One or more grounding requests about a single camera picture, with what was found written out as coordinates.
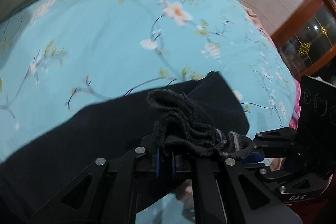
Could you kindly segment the person right hand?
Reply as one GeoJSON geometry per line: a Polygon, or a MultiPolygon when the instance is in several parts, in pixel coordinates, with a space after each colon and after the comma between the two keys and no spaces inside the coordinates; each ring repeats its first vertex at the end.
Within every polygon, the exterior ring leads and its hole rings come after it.
{"type": "Polygon", "coordinates": [[[285,160],[284,157],[274,158],[270,163],[269,167],[272,172],[280,170],[282,166],[282,162],[285,160]]]}

